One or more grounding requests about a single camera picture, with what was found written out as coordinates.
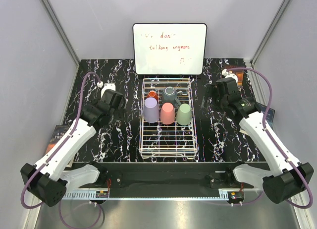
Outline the grey faceted mug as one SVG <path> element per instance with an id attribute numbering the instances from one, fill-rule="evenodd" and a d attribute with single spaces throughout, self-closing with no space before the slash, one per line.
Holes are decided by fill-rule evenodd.
<path id="1" fill-rule="evenodd" d="M 161 95 L 161 101 L 163 104 L 171 103 L 175 108 L 179 108 L 181 103 L 177 97 L 177 92 L 173 87 L 166 87 Z"/>

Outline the lilac plastic cup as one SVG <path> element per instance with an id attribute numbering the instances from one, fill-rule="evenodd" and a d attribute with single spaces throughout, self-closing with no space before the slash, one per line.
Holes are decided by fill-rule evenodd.
<path id="1" fill-rule="evenodd" d="M 159 120 L 159 106 L 155 98 L 149 97 L 145 99 L 143 117 L 148 123 L 154 123 Z"/>

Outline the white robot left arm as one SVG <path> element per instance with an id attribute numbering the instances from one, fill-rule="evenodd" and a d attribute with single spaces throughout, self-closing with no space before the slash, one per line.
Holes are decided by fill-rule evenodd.
<path id="1" fill-rule="evenodd" d="M 112 89 L 103 92 L 100 99 L 80 110 L 69 130 L 34 165 L 26 163 L 20 170 L 24 188 L 49 207 L 59 203 L 64 195 L 86 184 L 102 187 L 107 181 L 107 169 L 96 162 L 65 171 L 69 161 L 97 131 L 119 116 L 125 106 L 124 96 Z"/>

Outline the pink plastic cup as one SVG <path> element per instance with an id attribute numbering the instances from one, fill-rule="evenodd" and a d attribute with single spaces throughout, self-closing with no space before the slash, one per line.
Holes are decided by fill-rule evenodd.
<path id="1" fill-rule="evenodd" d="M 160 120 L 163 124 L 170 125 L 175 121 L 175 108 L 171 103 L 165 103 L 161 107 Z"/>

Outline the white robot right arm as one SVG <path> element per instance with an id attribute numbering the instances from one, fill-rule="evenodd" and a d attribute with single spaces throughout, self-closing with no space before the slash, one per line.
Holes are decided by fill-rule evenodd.
<path id="1" fill-rule="evenodd" d="M 237 162 L 226 170 L 229 187 L 246 183 L 264 191 L 275 204 L 307 190 L 314 169 L 310 163 L 301 163 L 271 129 L 263 124 L 264 114 L 254 98 L 242 98 L 234 78 L 222 78 L 206 88 L 206 98 L 215 108 L 224 111 L 238 129 L 246 132 L 264 156 L 269 169 L 255 168 Z"/>

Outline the orange ceramic mug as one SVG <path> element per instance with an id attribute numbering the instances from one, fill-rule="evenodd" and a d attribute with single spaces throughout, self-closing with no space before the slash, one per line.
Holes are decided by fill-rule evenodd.
<path id="1" fill-rule="evenodd" d="M 159 100 L 158 94 L 155 91 L 150 91 L 147 95 L 147 98 L 154 98 L 156 101 Z"/>

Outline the green plastic cup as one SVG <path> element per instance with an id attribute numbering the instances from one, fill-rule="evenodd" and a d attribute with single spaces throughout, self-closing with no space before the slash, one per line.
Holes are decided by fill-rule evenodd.
<path id="1" fill-rule="evenodd" d="M 192 120 L 192 110 L 189 104 L 181 104 L 176 114 L 176 122 L 179 125 L 188 125 Z"/>

